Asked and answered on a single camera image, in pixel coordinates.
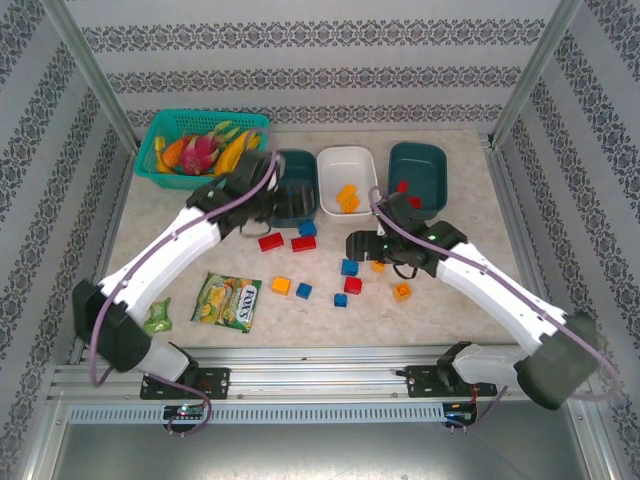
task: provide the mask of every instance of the plastic basket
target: plastic basket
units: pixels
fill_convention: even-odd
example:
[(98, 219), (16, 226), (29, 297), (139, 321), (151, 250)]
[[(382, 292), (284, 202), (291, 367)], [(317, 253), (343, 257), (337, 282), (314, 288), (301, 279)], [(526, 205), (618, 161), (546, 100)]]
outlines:
[[(150, 178), (162, 188), (195, 190), (201, 185), (209, 183), (211, 177), (158, 173), (154, 139), (158, 136), (164, 137), (167, 145), (170, 145), (183, 135), (209, 133), (218, 123), (226, 120), (231, 120), (233, 127), (240, 127), (240, 132), (251, 128), (267, 128), (269, 126), (267, 117), (252, 113), (162, 110), (156, 114), (147, 131), (147, 135), (144, 137), (134, 166), (136, 174)], [(267, 145), (267, 135), (262, 133), (261, 136), (262, 140), (258, 148), (264, 150)]]

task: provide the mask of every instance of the wall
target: wall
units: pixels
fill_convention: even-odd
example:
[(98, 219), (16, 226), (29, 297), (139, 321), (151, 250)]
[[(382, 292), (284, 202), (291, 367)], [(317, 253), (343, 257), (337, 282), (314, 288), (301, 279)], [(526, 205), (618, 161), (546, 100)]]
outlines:
[(492, 130), (557, 0), (69, 1), (142, 135), (158, 109), (280, 130)]
[(0, 479), (69, 355), (72, 286), (103, 253), (127, 152), (36, 0), (0, 2)]
[(503, 145), (549, 296), (598, 320), (624, 381), (600, 409), (625, 479), (640, 478), (639, 5), (580, 7)]

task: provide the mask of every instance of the blue block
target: blue block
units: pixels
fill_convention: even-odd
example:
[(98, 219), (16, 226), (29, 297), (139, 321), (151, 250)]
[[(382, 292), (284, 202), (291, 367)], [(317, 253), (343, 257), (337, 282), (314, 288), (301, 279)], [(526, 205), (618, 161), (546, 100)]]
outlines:
[(311, 285), (307, 285), (306, 283), (301, 283), (298, 286), (298, 290), (296, 290), (296, 295), (300, 298), (304, 298), (305, 300), (309, 299), (309, 295), (311, 295)]
[(298, 227), (298, 233), (301, 237), (315, 237), (318, 234), (318, 230), (316, 230), (313, 222), (305, 222)]
[(336, 307), (346, 307), (347, 295), (344, 293), (336, 293), (336, 296), (333, 297), (333, 305)]
[(358, 276), (358, 262), (353, 260), (342, 261), (342, 275), (345, 277), (357, 277)]

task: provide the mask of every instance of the snack package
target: snack package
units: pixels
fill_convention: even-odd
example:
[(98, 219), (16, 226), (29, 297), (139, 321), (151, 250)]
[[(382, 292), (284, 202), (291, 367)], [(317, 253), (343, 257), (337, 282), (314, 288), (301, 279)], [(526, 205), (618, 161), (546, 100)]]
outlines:
[(171, 302), (171, 297), (167, 298), (164, 302), (153, 302), (151, 304), (151, 308), (149, 308), (151, 317), (142, 325), (142, 329), (149, 335), (166, 332), (173, 327), (168, 313), (169, 302)]
[(198, 294), (191, 321), (224, 325), (249, 333), (261, 285), (260, 280), (209, 272)]

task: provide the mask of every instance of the wire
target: wire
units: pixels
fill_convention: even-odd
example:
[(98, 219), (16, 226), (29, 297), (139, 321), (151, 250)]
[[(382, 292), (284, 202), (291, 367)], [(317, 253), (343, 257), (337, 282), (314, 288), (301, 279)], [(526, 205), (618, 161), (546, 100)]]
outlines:
[(453, 258), (454, 260), (458, 260), (459, 262), (465, 263), (465, 264), (469, 265), (470, 267), (473, 267), (476, 270), (479, 270), (480, 272), (488, 275), (493, 280), (495, 280), (498, 284), (500, 284), (500, 286), (502, 286), (509, 293), (511, 293), (513, 296), (515, 296), (518, 300), (520, 300), (522, 303), (524, 303), (527, 307), (529, 307), (535, 313), (540, 315), (540, 317), (542, 319), (544, 319), (547, 322), (549, 322), (551, 325), (553, 325), (555, 328), (560, 330), (567, 337), (569, 337), (571, 340), (573, 340), (578, 345), (580, 345), (583, 349), (585, 349), (592, 357), (594, 357), (598, 361), (598, 363), (600, 363), (600, 365), (602, 365), (602, 367), (609, 373), (609, 375), (611, 375), (611, 378), (613, 380), (613, 385), (607, 391), (607, 393), (602, 394), (602, 395), (576, 395), (576, 394), (574, 394), (574, 395), (572, 395), (571, 398), (574, 398), (574, 399), (577, 399), (577, 400), (590, 400), (590, 401), (608, 400), (609, 398), (611, 398), (611, 396), (615, 392), (620, 390), (620, 377), (618, 376), (618, 372), (616, 372), (616, 369), (613, 368), (613, 365), (611, 365), (611, 363), (609, 363), (609, 361), (604, 356), (602, 356), (602, 354), (600, 352), (598, 352), (595, 348), (593, 348), (591, 345), (589, 345), (589, 343), (587, 343), (585, 340), (583, 340), (578, 335), (573, 333), (571, 330), (569, 330), (562, 323), (558, 322), (555, 318), (549, 316), (547, 314), (547, 312), (545, 312), (542, 308), (540, 308), (534, 302), (529, 300), (525, 295), (520, 293), (516, 288), (514, 288), (512, 285), (510, 285), (509, 282), (507, 282), (502, 277), (500, 277), (500, 275), (498, 275), (496, 272), (494, 272), (491, 268), (488, 268), (485, 265), (482, 265), (482, 264), (480, 264), (480, 263), (478, 263), (478, 262), (476, 262), (474, 260), (471, 260), (470, 258), (467, 258), (464, 255), (460, 255), (458, 253), (455, 253), (455, 252), (452, 252), (450, 250), (447, 250), (446, 248), (442, 248), (442, 247), (439, 247), (438, 245), (434, 245), (432, 243), (426, 242), (425, 240), (423, 240), (421, 238), (418, 238), (418, 237), (416, 237), (414, 235), (411, 235), (409, 232), (403, 230), (399, 225), (395, 224), (389, 217), (387, 217), (384, 214), (384, 212), (382, 212), (382, 210), (380, 210), (380, 207), (378, 207), (378, 205), (376, 204), (376, 199), (374, 197), (374, 193), (375, 192), (378, 192), (381, 197), (386, 196), (385, 192), (382, 190), (381, 187), (379, 187), (379, 186), (372, 187), (371, 190), (369, 190), (369, 204), (371, 205), (371, 209), (376, 214), (376, 216), (380, 220), (382, 220), (384, 223), (386, 223), (389, 227), (391, 227), (392, 230), (396, 231), (398, 234), (400, 234), (401, 236), (403, 236), (407, 240), (410, 240), (413, 243), (415, 243), (417, 245), (420, 245), (421, 247), (427, 248), (429, 250), (433, 250), (436, 253), (439, 253), (439, 254), (444, 255), (446, 257)]
[(173, 425), (174, 420), (180, 418), (180, 416), (174, 415), (173, 417), (171, 417), (169, 419), (169, 423), (167, 424), (167, 430), (169, 431), (169, 435), (178, 435), (180, 437), (188, 437), (189, 435), (193, 435), (194, 433), (197, 433), (199, 430), (202, 430), (204, 426), (207, 423), (209, 423), (209, 420), (211, 420), (211, 415), (213, 414), (213, 405), (211, 404), (211, 400), (209, 399), (209, 397), (207, 397), (207, 395), (204, 392), (195, 388), (187, 387), (186, 385), (182, 385), (180, 383), (172, 382), (171, 380), (167, 380), (166, 378), (159, 377), (158, 375), (154, 375), (153, 373), (148, 373), (147, 375), (149, 376), (149, 378), (152, 378), (157, 382), (162, 382), (166, 385), (169, 385), (170, 387), (179, 388), (180, 390), (184, 390), (185, 392), (198, 395), (200, 398), (202, 398), (202, 406), (206, 408), (207, 413), (205, 414), (202, 421), (197, 425), (195, 425), (192, 429), (187, 430), (186, 432), (176, 432), (175, 430), (173, 430), (171, 426)]
[(462, 427), (465, 429), (465, 431), (470, 431), (473, 430), (475, 428), (478, 427), (478, 425), (480, 425), (481, 423), (483, 423), (484, 421), (486, 421), (487, 418), (489, 418), (491, 415), (493, 415), (496, 411), (496, 408), (498, 407), (498, 404), (500, 403), (500, 400), (502, 400), (502, 397), (505, 396), (505, 394), (507, 393), (509, 387), (503, 387), (502, 390), (500, 390), (500, 392), (498, 393), (498, 395), (496, 395), (494, 397), (494, 399), (491, 401), (491, 403), (489, 404), (489, 407), (484, 411), (484, 413), (475, 421), (473, 422), (471, 425), (465, 425), (462, 422), (458, 422), (457, 420), (453, 420), (451, 418), (447, 418), (446, 421), (447, 423), (452, 423), (458, 427)]
[[(151, 259), (151, 257), (153, 257), (153, 255), (155, 253), (158, 252), (158, 250), (160, 250), (163, 246), (165, 246), (167, 243), (169, 243), (170, 241), (173, 241), (175, 238), (177, 238), (180, 234), (184, 233), (185, 231), (189, 230), (190, 228), (194, 227), (195, 225), (198, 225), (199, 223), (205, 222), (207, 220), (209, 220), (210, 218), (213, 217), (217, 217), (225, 212), (228, 212), (229, 210), (238, 207), (239, 205), (242, 205), (243, 203), (245, 203), (247, 200), (249, 200), (251, 197), (253, 197), (254, 195), (256, 195), (266, 184), (267, 182), (269, 182), (269, 180), (271, 179), (271, 175), (273, 174), (273, 172), (275, 171), (276, 168), (276, 164), (277, 164), (277, 159), (278, 159), (278, 155), (275, 149), (272, 149), (271, 151), (271, 161), (269, 162), (269, 167), (267, 168), (267, 171), (265, 172), (264, 176), (260, 179), (260, 181), (252, 188), (250, 189), (247, 193), (245, 193), (244, 195), (242, 195), (241, 197), (223, 205), (222, 207), (216, 208), (215, 210), (212, 210), (211, 212), (206, 213), (205, 215), (202, 215), (201, 217), (198, 217), (194, 220), (191, 220), (188, 223), (185, 223), (184, 225), (182, 225), (181, 227), (177, 228), (174, 232), (166, 235), (165, 237), (161, 238), (156, 244), (154, 244), (149, 251), (147, 251), (144, 255), (142, 255), (140, 257), (140, 259), (131, 267), (131, 269), (122, 277), (122, 280), (120, 280), (120, 282), (118, 282), (118, 284), (116, 285), (116, 287), (113, 289), (113, 291), (109, 294), (109, 296), (107, 297), (107, 299), (105, 300), (105, 302), (102, 304), (102, 307), (100, 308), (100, 311), (98, 312), (98, 316), (96, 317), (96, 321), (93, 325), (93, 331), (91, 332), (91, 343), (89, 344), (89, 378), (91, 379), (91, 382), (96, 386), (96, 387), (100, 387), (104, 384), (104, 382), (107, 380), (107, 377), (109, 376), (109, 374), (113, 371), (113, 368), (110, 367), (109, 369), (107, 369), (107, 371), (102, 375), (102, 377), (100, 377), (100, 379), (98, 379), (98, 375), (97, 375), (97, 362), (96, 362), (96, 358), (98, 355), (98, 339), (100, 338), (100, 330), (102, 329), (102, 324), (104, 322), (105, 316), (107, 314), (107, 310), (109, 310), (109, 307), (113, 304), (114, 300), (116, 299), (116, 297), (118, 296), (118, 294), (127, 287), (129, 280), (131, 280), (131, 278), (133, 278), (133, 276), (135, 275), (135, 273), (140, 270), (140, 268)], [(162, 382), (166, 385), (169, 385), (171, 387), (174, 388), (178, 388), (180, 390), (184, 390), (185, 392), (189, 392), (189, 393), (193, 393), (195, 395), (198, 395), (199, 397), (202, 397), (202, 399), (204, 400), (204, 403), (206, 404), (207, 407), (207, 416), (206, 418), (203, 420), (202, 423), (196, 425), (194, 428), (192, 428), (188, 434), (191, 433), (195, 433), (198, 430), (200, 430), (200, 428), (202, 428), (204, 425), (207, 424), (207, 422), (209, 421), (209, 419), (211, 418), (211, 411), (212, 411), (212, 405), (211, 405), (211, 400), (209, 400), (209, 397), (206, 396), (206, 394), (204, 394), (203, 392), (201, 392), (200, 390), (196, 390), (194, 388), (188, 387), (186, 385), (181, 385), (179, 383), (175, 383), (172, 382), (171, 380), (168, 380), (166, 378), (162, 378), (158, 375), (154, 375), (151, 373), (147, 373), (147, 375), (149, 375), (151, 378)], [(174, 431), (171, 430), (171, 423), (172, 420), (169, 421), (169, 433), (173, 434)]]
[(411, 275), (410, 276), (405, 275), (404, 273), (402, 273), (400, 271), (400, 269), (398, 268), (398, 264), (397, 263), (393, 264), (393, 271), (396, 272), (396, 275), (398, 275), (400, 278), (402, 278), (404, 280), (413, 280), (414, 278), (416, 278), (416, 275), (418, 274), (418, 269), (414, 268), (411, 271)]

